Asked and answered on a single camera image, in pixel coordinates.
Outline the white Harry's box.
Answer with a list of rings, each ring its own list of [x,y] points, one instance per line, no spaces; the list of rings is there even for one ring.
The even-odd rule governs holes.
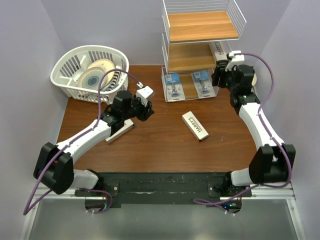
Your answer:
[[[230,51],[230,46],[227,41],[211,41],[209,47],[216,64],[228,60],[227,54]]]
[[[183,114],[182,120],[199,142],[209,136],[209,133],[191,111]]]
[[[134,127],[134,122],[131,119],[127,119],[124,121],[124,126],[119,129],[115,134],[113,134],[112,136],[108,137],[105,139],[105,141],[110,144],[111,142],[113,142],[114,140],[116,140],[117,138],[121,137],[122,135],[124,135],[126,132],[128,132],[130,129],[132,129]]]

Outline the blue razor blister pack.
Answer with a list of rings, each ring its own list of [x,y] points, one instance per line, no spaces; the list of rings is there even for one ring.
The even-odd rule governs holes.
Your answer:
[[[181,78],[178,73],[165,74],[164,95],[167,102],[184,101],[186,99]]]
[[[199,99],[214,98],[216,96],[209,74],[206,70],[192,72],[191,77]]]

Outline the white wire wooden shelf rack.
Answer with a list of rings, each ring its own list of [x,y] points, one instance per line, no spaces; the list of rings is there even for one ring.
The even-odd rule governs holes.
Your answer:
[[[213,85],[216,62],[209,43],[227,41],[230,46],[241,37],[246,23],[234,0],[164,0],[161,78],[165,101],[164,75],[174,73],[180,76],[184,101],[201,99],[191,73],[207,71]]]

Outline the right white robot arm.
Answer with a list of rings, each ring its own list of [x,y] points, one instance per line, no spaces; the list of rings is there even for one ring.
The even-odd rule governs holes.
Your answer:
[[[256,153],[249,166],[228,174],[223,183],[223,192],[235,196],[241,186],[265,185],[285,186],[291,181],[296,149],[286,144],[273,130],[263,110],[262,103],[253,92],[255,78],[253,67],[245,64],[227,68],[227,60],[219,60],[212,74],[214,87],[226,88],[230,92],[230,104],[247,126],[256,146]]]

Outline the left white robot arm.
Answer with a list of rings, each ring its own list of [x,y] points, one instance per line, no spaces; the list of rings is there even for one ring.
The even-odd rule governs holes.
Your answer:
[[[58,195],[74,188],[99,196],[104,190],[102,177],[93,170],[75,169],[74,164],[96,144],[118,132],[126,120],[146,121],[154,114],[150,102],[153,95],[154,91],[148,86],[138,89],[135,95],[127,90],[119,91],[112,104],[100,111],[88,127],[65,141],[42,146],[34,178]]]

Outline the cream round plate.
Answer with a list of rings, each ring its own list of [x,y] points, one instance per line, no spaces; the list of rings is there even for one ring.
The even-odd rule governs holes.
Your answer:
[[[254,75],[253,75],[252,82],[251,82],[252,87],[254,87],[254,86],[256,85],[256,83],[257,83],[257,75],[254,74]]]

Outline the plain beige plate in basket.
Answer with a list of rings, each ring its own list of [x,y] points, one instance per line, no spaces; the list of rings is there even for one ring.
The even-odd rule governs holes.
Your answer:
[[[91,65],[89,65],[88,69],[95,68],[95,67],[102,68],[104,70],[104,72],[106,73],[109,70],[114,69],[115,65],[111,60],[109,60],[107,58],[102,58],[102,59],[96,60]],[[107,83],[112,81],[113,76],[114,76],[114,72],[111,72],[106,76]]]

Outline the beige blue patterned plate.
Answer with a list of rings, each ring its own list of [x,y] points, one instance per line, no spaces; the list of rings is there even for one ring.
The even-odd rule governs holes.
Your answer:
[[[77,80],[77,87],[89,90],[97,90],[101,77],[105,71],[101,67],[92,67],[84,71]]]

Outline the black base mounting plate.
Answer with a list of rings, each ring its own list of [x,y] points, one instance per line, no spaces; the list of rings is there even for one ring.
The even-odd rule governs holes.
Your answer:
[[[245,186],[234,186],[227,172],[101,172],[100,189],[111,194],[76,190],[85,206],[101,209],[106,200],[113,208],[123,204],[191,205],[194,199],[218,202],[230,198]]]

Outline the white plastic dish basket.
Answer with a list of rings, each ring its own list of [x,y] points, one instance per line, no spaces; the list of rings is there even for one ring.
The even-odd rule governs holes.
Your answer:
[[[81,74],[100,59],[112,61],[115,68],[104,72],[98,89],[77,87]],[[100,99],[111,104],[117,92],[128,89],[128,75],[120,70],[129,71],[128,58],[121,51],[103,45],[84,45],[70,50],[59,59],[50,74],[50,80],[70,98],[93,103]],[[111,72],[114,72],[113,79],[107,83],[106,76]]]

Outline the aluminium frame rail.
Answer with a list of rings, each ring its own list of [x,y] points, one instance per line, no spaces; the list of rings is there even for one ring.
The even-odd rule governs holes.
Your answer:
[[[291,187],[259,187],[235,215],[203,205],[125,204],[85,211],[85,198],[49,193],[26,216],[22,240],[304,240]]]

